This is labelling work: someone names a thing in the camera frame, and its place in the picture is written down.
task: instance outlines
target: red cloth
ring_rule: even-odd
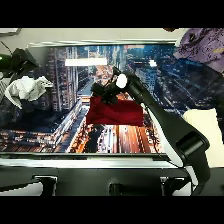
[[[143,126],[143,109],[132,100],[118,100],[116,104],[105,104],[101,97],[90,98],[90,109],[86,124]]]

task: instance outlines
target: purple cloth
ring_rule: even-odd
[[[217,72],[223,72],[224,28],[190,28],[174,56],[204,63]]]

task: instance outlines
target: red object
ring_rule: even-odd
[[[86,124],[143,126],[143,109],[132,100],[118,100],[116,104],[105,104],[101,97],[90,98],[90,109]]]

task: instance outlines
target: skyscraper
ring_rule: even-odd
[[[77,101],[78,77],[75,67],[66,67],[65,60],[76,58],[75,47],[50,48],[48,71],[54,86],[51,89],[53,109],[70,110]]]

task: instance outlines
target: robotic arm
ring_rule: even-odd
[[[114,75],[118,77],[109,85],[103,87],[94,83],[93,93],[102,96],[105,103],[116,103],[116,95],[127,92],[147,110],[157,127],[161,144],[169,159],[174,165],[184,167],[189,173],[194,192],[192,194],[190,191],[188,194],[198,195],[210,178],[205,155],[210,145],[206,137],[182,118],[163,110],[135,74],[128,72],[120,74],[120,71],[114,68]]]

